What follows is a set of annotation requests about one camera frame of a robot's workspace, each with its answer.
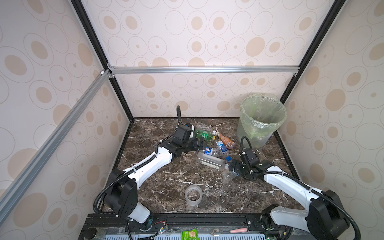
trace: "patterned wallpaper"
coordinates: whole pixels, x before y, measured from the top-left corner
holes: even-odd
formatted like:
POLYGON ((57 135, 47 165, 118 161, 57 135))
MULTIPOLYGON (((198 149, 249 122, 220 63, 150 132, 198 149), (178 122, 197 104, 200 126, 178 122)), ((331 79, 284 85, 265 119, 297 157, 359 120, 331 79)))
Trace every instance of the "patterned wallpaper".
POLYGON ((100 69, 66 1, 2 1, 0 196, 100 69))
POLYGON ((298 65, 333 0, 83 0, 113 66, 298 65))
MULTIPOLYGON (((384 236, 384 0, 352 0, 286 103, 301 179, 331 189, 362 239, 384 236)), ((350 228, 339 239, 353 239, 350 228)))
POLYGON ((128 123, 107 80, 0 227, 0 240, 77 239, 128 123))
POLYGON ((134 117, 239 117, 253 93, 280 97, 293 73, 117 74, 134 117))

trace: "pink handle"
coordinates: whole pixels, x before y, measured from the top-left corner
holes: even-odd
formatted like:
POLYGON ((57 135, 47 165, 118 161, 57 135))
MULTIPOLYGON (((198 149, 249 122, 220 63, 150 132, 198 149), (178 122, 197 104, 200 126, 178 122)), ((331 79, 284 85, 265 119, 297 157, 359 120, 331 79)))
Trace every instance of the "pink handle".
POLYGON ((233 229, 229 231, 230 233, 238 233, 238 232, 248 232, 248 228, 239 228, 239 229, 233 229))

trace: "blue bottle label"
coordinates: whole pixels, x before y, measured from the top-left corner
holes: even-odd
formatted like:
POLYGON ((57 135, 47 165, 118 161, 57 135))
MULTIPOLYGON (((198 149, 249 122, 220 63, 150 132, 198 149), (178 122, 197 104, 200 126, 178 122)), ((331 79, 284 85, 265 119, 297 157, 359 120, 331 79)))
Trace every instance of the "blue bottle label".
POLYGON ((207 148, 205 148, 204 153, 208 154, 208 155, 211 155, 211 150, 212 149, 210 147, 207 147, 207 148))
POLYGON ((222 141, 217 141, 216 144, 218 145, 218 147, 221 149, 222 152, 228 151, 228 148, 224 145, 222 141))

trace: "mesh trash can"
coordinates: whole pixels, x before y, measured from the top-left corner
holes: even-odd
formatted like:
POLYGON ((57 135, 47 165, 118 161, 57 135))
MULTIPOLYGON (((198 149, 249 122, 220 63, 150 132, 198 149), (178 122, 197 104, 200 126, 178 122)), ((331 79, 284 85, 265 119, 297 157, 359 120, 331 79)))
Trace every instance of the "mesh trash can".
POLYGON ((252 148, 264 146, 287 117, 285 106, 273 94, 256 93, 245 98, 240 111, 236 138, 240 142, 242 136, 247 136, 252 148))

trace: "orange plastic bottle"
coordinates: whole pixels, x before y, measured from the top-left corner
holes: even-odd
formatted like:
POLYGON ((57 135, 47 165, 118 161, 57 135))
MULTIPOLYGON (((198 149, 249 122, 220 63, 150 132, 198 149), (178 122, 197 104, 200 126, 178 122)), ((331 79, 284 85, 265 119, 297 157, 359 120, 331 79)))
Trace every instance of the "orange plastic bottle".
POLYGON ((232 149, 235 147, 235 143, 231 139, 229 139, 229 137, 222 135, 220 132, 214 131, 214 134, 220 138, 220 140, 228 149, 232 149))

